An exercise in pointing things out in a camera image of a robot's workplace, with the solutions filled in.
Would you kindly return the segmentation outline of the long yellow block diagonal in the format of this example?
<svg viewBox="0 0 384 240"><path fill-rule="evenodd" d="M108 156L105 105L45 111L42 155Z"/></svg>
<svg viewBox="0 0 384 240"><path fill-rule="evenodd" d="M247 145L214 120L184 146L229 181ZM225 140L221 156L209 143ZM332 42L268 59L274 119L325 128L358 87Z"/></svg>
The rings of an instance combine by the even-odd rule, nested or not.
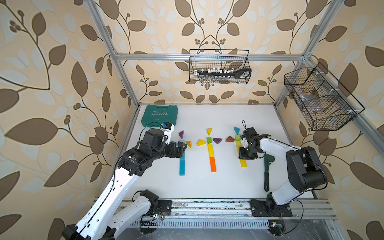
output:
<svg viewBox="0 0 384 240"><path fill-rule="evenodd" d="M212 144L208 144L208 151L209 151L209 157L213 158L215 155L214 155L214 148Z"/></svg>

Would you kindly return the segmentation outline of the yellow small block bottom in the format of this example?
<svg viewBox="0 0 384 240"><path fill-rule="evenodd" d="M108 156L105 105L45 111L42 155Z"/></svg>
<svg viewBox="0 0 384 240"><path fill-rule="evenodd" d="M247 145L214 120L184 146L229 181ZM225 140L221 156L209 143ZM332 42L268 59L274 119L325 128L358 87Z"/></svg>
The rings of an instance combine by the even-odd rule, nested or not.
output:
<svg viewBox="0 0 384 240"><path fill-rule="evenodd" d="M212 128L209 128L209 129L207 129L207 134L210 136L211 135L211 132L212 132Z"/></svg>

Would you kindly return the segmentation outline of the teal wedge block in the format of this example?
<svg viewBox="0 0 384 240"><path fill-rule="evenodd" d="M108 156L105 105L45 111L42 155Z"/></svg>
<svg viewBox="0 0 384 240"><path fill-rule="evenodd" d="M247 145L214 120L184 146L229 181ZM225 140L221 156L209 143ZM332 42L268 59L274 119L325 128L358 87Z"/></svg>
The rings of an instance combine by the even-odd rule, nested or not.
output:
<svg viewBox="0 0 384 240"><path fill-rule="evenodd" d="M240 133L240 129L239 128L234 127L234 130L235 130L236 135L238 135Z"/></svg>

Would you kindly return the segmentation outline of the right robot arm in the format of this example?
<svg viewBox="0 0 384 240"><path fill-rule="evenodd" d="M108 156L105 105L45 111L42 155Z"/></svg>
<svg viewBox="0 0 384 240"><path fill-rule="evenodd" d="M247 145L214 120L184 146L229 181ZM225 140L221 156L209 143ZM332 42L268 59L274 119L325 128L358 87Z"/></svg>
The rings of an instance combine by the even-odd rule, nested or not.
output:
<svg viewBox="0 0 384 240"><path fill-rule="evenodd" d="M268 194L267 209L285 207L305 192L328 183L327 175L314 148L290 146L273 139L271 135L260 135L254 128L246 128L242 139L246 140L247 144L239 149L240 160L255 160L261 156L271 155L284 160L287 164L288 180Z"/></svg>

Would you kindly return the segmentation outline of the dark purple triangle block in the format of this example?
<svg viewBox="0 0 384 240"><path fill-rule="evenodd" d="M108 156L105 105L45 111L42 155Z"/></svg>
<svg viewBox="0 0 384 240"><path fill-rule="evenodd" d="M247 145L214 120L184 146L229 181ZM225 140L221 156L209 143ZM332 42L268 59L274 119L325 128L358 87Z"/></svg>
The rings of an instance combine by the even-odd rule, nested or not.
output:
<svg viewBox="0 0 384 240"><path fill-rule="evenodd" d="M221 138L213 138L213 141L218 145L222 139Z"/></svg>

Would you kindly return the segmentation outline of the orange rectangular block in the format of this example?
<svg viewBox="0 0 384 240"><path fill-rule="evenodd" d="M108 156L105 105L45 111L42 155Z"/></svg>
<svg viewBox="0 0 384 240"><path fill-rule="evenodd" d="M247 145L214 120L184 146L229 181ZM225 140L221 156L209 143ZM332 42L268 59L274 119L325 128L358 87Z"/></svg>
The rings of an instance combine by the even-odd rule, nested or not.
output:
<svg viewBox="0 0 384 240"><path fill-rule="evenodd" d="M215 173L217 171L215 157L210 157L210 166L211 166L211 172Z"/></svg>

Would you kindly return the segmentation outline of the yellow small block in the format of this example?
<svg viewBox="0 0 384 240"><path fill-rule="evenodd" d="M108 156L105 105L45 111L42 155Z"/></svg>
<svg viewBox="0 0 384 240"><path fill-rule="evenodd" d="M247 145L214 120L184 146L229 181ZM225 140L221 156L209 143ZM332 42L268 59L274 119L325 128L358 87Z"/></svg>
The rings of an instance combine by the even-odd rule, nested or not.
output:
<svg viewBox="0 0 384 240"><path fill-rule="evenodd" d="M212 132L212 128L209 128L209 129L207 129L207 134L210 136L211 135L211 132Z"/></svg>
<svg viewBox="0 0 384 240"><path fill-rule="evenodd" d="M206 145L207 142L204 141L204 140L199 140L198 143L197 143L197 146L200 147L200 146L203 146L203 145Z"/></svg>

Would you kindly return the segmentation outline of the brown house-shaped block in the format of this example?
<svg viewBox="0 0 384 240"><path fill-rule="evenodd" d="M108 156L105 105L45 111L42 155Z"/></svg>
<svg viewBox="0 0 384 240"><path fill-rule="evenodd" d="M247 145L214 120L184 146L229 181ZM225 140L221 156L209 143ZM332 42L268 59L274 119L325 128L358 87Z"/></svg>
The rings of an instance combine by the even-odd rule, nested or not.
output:
<svg viewBox="0 0 384 240"><path fill-rule="evenodd" d="M235 139L231 136L226 138L226 142L234 142L234 141L235 141Z"/></svg>

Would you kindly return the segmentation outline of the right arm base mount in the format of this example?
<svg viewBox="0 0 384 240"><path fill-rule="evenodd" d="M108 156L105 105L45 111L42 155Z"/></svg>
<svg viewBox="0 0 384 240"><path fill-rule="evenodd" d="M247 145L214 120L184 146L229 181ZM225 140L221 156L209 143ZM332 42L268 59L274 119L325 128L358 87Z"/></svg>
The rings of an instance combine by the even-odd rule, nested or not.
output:
<svg viewBox="0 0 384 240"><path fill-rule="evenodd" d="M250 207L253 217L292 217L289 204L278 205L269 193L265 200L251 199Z"/></svg>

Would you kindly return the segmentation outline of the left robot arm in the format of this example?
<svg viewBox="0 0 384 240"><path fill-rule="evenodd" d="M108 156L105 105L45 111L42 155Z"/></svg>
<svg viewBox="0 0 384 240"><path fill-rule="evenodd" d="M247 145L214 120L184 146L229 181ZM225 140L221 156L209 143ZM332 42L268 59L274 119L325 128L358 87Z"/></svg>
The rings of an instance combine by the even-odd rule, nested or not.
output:
<svg viewBox="0 0 384 240"><path fill-rule="evenodd" d="M96 203L77 223L62 232L66 240L115 240L134 221L145 215L156 215L159 197L144 190L129 207L117 208L129 190L155 160L181 158L187 148L183 142L171 142L175 126L169 122L160 129L142 130L137 144L125 151L114 167L113 176Z"/></svg>

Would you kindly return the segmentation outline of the yellow long block bottom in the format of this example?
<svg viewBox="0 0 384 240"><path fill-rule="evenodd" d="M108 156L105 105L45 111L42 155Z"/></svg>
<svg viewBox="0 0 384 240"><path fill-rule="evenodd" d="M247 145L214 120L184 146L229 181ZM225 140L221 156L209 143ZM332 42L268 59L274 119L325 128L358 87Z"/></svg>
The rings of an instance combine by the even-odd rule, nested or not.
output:
<svg viewBox="0 0 384 240"><path fill-rule="evenodd" d="M246 168L247 167L247 161L246 160L240 160L240 164L241 164L242 168Z"/></svg>

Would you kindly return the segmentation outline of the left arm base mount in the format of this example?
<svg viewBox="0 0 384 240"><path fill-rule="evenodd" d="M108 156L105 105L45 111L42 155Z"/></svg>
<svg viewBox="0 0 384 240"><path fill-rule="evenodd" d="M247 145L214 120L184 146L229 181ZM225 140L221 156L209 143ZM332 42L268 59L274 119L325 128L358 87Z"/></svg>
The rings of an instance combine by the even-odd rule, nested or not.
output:
<svg viewBox="0 0 384 240"><path fill-rule="evenodd" d="M163 221L171 215L172 200L160 200L159 196L149 190L139 191L141 197L147 198L149 210L141 217L142 224L152 224L155 220Z"/></svg>

